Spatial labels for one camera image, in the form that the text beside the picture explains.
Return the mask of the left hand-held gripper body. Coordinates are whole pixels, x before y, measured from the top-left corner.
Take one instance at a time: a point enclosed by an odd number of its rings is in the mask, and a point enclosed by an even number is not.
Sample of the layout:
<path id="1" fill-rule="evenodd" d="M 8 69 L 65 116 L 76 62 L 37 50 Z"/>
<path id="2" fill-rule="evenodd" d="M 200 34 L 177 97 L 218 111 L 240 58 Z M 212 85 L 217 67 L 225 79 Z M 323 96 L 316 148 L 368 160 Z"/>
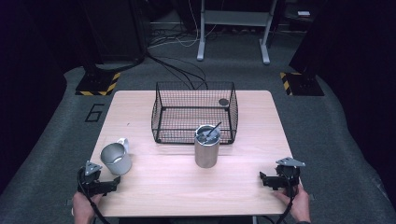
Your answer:
<path id="1" fill-rule="evenodd" d="M 78 191 L 89 196 L 102 194 L 99 181 L 101 169 L 101 165 L 86 161 L 85 165 L 78 170 Z"/>

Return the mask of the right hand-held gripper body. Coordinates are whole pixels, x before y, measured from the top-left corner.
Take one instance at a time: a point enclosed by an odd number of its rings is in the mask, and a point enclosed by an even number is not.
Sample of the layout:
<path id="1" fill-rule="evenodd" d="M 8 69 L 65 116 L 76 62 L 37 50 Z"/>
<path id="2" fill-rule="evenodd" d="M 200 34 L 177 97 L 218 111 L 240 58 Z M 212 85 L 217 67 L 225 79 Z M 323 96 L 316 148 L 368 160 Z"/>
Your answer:
<path id="1" fill-rule="evenodd" d="M 276 173 L 279 178 L 281 188 L 294 187 L 300 182 L 300 168 L 305 167 L 303 161 L 286 157 L 276 161 Z"/>

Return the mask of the grey mug with white handle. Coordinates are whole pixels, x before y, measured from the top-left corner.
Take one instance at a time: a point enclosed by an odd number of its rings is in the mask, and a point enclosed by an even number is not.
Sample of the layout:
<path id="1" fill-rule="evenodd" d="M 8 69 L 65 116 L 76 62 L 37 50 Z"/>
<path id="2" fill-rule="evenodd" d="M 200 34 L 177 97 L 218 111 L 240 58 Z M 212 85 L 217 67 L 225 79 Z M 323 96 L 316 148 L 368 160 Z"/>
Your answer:
<path id="1" fill-rule="evenodd" d="M 105 146 L 100 153 L 101 162 L 113 175 L 125 175 L 132 167 L 129 155 L 129 141 L 120 138 L 117 142 Z"/>

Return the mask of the steel tumbler with lid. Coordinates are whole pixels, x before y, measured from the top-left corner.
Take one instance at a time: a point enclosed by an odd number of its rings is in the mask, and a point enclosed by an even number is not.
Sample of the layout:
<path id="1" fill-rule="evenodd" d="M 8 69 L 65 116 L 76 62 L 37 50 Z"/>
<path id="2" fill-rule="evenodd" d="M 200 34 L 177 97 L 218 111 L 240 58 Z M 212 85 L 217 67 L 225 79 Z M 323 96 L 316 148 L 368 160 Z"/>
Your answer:
<path id="1" fill-rule="evenodd" d="M 201 125 L 194 136 L 195 163 L 201 168 L 211 168 L 217 163 L 219 155 L 220 130 L 217 128 L 212 134 L 206 134 L 214 125 Z"/>

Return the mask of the black wire basket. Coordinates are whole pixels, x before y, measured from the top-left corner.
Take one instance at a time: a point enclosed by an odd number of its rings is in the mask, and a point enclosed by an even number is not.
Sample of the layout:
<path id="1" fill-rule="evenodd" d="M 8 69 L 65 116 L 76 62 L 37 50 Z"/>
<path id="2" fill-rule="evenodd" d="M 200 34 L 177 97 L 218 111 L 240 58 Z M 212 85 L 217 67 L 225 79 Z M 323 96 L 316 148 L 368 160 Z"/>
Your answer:
<path id="1" fill-rule="evenodd" d="M 219 99 L 229 104 L 222 106 Z M 234 142 L 238 126 L 238 103 L 234 84 L 227 81 L 158 82 L 151 115 L 154 141 L 160 144 L 193 144 L 201 125 L 222 122 L 220 142 Z"/>

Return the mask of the person's left hand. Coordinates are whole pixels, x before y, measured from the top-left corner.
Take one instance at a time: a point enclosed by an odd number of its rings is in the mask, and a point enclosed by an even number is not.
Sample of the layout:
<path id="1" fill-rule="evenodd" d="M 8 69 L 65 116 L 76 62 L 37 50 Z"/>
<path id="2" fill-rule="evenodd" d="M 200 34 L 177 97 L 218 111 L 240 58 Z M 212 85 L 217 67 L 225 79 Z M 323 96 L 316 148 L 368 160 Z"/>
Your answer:
<path id="1" fill-rule="evenodd" d="M 95 215 L 89 200 L 81 192 L 76 192 L 72 199 L 75 224 L 91 224 Z"/>

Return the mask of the person's right hand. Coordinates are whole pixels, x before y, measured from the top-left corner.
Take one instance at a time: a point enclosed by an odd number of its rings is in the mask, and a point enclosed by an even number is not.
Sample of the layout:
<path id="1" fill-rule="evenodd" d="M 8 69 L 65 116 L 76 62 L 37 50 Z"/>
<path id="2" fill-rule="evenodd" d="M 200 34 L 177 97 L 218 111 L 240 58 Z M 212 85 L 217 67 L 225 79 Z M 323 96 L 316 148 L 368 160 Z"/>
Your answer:
<path id="1" fill-rule="evenodd" d="M 309 195 L 304 190 L 302 185 L 297 186 L 297 194 L 294 197 L 290 214 L 297 222 L 309 221 L 311 222 L 310 210 L 309 210 Z"/>

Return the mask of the black yellow striped stand base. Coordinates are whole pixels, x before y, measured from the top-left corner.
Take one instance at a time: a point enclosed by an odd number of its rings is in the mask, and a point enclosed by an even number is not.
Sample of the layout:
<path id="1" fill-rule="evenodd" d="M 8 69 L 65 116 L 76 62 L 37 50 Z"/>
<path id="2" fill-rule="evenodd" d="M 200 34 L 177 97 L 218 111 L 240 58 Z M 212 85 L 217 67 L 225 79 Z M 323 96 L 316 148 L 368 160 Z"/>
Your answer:
<path id="1" fill-rule="evenodd" d="M 119 78 L 120 73 L 99 75 L 85 74 L 76 87 L 75 95 L 110 95 L 114 91 Z"/>
<path id="2" fill-rule="evenodd" d="M 287 95 L 292 96 L 323 96 L 324 92 L 314 77 L 305 77 L 300 73 L 280 74 Z"/>

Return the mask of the black cabinet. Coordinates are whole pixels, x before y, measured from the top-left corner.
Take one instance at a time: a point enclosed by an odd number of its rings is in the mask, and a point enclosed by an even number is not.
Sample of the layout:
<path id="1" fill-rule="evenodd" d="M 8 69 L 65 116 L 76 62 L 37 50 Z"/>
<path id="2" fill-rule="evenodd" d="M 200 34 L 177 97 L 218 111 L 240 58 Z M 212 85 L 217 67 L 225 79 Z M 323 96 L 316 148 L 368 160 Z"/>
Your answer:
<path id="1" fill-rule="evenodd" d="M 81 0 L 103 63 L 141 63 L 144 25 L 138 0 Z"/>

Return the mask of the white metal desk frame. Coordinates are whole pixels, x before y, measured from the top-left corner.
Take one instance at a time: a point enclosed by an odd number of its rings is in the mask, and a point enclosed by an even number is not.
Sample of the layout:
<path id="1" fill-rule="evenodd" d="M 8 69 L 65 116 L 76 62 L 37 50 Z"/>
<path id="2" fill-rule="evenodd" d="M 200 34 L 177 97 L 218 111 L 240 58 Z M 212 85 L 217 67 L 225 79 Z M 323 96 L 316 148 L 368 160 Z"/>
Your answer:
<path id="1" fill-rule="evenodd" d="M 205 26 L 211 25 L 239 25 L 264 27 L 263 37 L 259 40 L 262 62 L 265 65 L 270 63 L 267 39 L 270 33 L 273 17 L 275 14 L 277 0 L 270 0 L 271 7 L 268 12 L 247 12 L 247 11 L 223 11 L 209 10 L 205 8 L 205 0 L 201 0 L 201 21 L 200 39 L 196 59 L 201 62 L 205 57 Z"/>

